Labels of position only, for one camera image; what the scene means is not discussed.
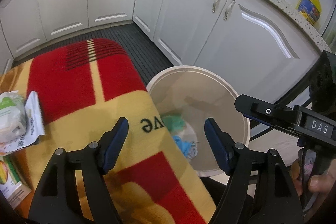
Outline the person right hand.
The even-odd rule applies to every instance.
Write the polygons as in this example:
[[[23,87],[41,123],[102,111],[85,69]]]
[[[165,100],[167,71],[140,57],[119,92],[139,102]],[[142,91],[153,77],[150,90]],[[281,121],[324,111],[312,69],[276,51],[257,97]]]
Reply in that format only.
[[[293,162],[290,167],[290,175],[298,196],[302,195],[302,182],[298,179],[300,175],[299,160]],[[329,174],[312,176],[308,183],[308,189],[312,193],[329,193],[333,187],[335,178]]]

